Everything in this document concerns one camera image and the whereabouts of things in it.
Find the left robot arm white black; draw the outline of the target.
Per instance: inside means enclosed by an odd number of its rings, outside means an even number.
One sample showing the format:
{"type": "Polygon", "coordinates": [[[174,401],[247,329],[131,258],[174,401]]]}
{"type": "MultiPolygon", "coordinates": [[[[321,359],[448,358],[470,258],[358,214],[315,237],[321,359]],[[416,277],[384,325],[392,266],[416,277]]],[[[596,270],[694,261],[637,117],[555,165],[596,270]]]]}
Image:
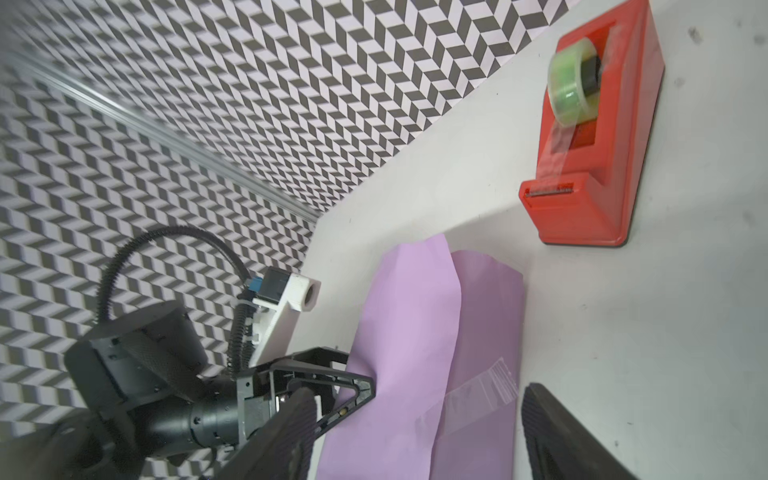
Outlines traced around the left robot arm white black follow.
{"type": "Polygon", "coordinates": [[[180,463],[233,448],[222,479],[304,479],[314,442],[369,403],[368,376],[314,348],[206,378],[206,355],[177,301],[94,326],[65,355],[86,404],[1,445],[5,479],[136,479],[151,458],[180,463]]]}

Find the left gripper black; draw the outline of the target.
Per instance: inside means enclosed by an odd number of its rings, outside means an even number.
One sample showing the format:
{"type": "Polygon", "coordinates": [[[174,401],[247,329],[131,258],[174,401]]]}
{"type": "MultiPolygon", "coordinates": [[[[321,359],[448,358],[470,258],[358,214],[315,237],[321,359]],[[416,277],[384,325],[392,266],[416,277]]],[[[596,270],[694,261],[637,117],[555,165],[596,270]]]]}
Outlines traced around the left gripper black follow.
{"type": "Polygon", "coordinates": [[[144,456],[179,456],[233,446],[273,435],[278,400],[301,388],[320,399],[314,437],[321,438],[376,397],[370,376],[335,369],[349,354],[316,347],[241,372],[236,378],[203,382],[197,400],[169,396],[132,413],[134,441],[144,456]]]}

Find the pink wrapping paper sheet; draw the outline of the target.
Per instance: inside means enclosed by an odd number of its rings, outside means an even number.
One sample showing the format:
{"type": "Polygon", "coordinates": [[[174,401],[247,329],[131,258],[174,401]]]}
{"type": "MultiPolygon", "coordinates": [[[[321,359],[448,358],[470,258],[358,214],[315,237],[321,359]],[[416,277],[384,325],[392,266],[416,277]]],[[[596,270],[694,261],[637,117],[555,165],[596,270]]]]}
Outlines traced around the pink wrapping paper sheet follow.
{"type": "Polygon", "coordinates": [[[524,294],[520,272],[443,235],[386,253],[347,365],[376,397],[325,435],[317,477],[511,478],[517,401],[441,438],[415,422],[501,357],[519,387],[524,294]]]}

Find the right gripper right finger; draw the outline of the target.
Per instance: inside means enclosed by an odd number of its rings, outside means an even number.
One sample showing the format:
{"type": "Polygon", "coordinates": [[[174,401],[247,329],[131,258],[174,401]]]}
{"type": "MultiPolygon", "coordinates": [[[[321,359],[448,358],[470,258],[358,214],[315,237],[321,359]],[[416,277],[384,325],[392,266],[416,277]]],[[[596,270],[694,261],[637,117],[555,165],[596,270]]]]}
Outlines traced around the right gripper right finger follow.
{"type": "Polygon", "coordinates": [[[544,385],[525,388],[521,420],[533,479],[636,479],[544,385]]]}

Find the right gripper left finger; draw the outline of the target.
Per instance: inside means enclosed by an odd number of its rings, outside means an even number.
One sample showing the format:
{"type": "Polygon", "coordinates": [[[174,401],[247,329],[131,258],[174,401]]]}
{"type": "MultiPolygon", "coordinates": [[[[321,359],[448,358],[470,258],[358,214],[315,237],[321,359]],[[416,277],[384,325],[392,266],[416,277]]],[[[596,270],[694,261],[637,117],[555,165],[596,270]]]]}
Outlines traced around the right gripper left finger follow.
{"type": "Polygon", "coordinates": [[[315,441],[316,414],[313,392],[300,388],[214,479],[306,479],[315,441]]]}

